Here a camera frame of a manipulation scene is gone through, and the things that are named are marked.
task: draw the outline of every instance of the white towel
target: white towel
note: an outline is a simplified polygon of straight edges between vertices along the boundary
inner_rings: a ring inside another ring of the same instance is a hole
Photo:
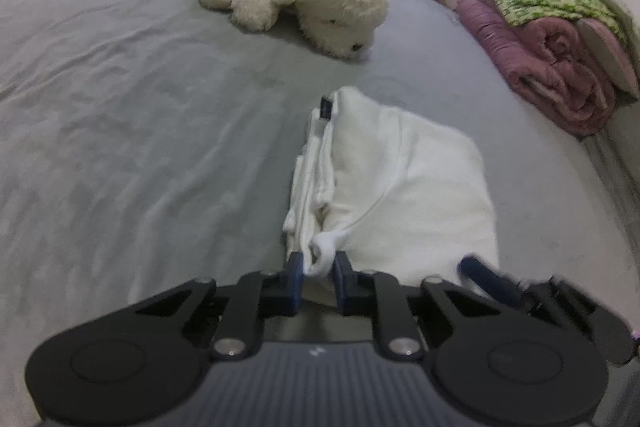
[[[467,253],[498,266],[494,210],[469,137],[354,87],[329,98],[331,120],[311,112],[284,223],[308,278],[325,280],[336,250],[356,270],[414,286],[434,274],[459,283]],[[305,297],[332,300],[317,287]]]

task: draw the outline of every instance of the metal screw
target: metal screw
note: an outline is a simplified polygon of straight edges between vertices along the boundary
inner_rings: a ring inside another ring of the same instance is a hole
[[[393,339],[388,344],[389,350],[396,355],[412,355],[420,351],[420,343],[407,337]]]
[[[240,339],[220,339],[213,344],[213,349],[220,355],[233,357],[240,355],[246,348],[246,344]]]
[[[437,273],[434,273],[433,275],[428,275],[427,277],[422,279],[422,282],[426,282],[430,284],[440,284],[443,281],[444,279]]]

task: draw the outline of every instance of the bed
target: bed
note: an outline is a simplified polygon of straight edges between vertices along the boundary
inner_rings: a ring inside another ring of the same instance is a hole
[[[364,57],[197,0],[0,0],[0,423],[36,421],[44,338],[197,276],[277,269],[309,110],[353,85],[472,137],[502,268],[561,273],[640,324],[638,272],[585,150],[511,92],[456,16],[390,0]]]

